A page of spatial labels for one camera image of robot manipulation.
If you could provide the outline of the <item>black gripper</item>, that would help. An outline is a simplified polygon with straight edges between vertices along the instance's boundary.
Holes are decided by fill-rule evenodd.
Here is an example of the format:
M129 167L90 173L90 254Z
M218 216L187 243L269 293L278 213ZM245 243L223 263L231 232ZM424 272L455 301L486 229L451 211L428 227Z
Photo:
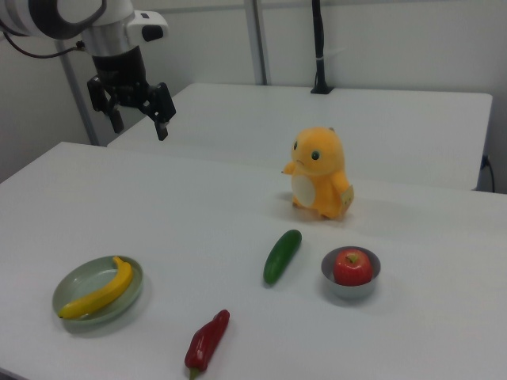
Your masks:
M97 76L87 82L92 107L103 112L116 134L124 130L119 104L141 108L153 122L159 141L168 136L167 124L176 115L170 91L164 82L149 85L139 47L120 55L93 56Z

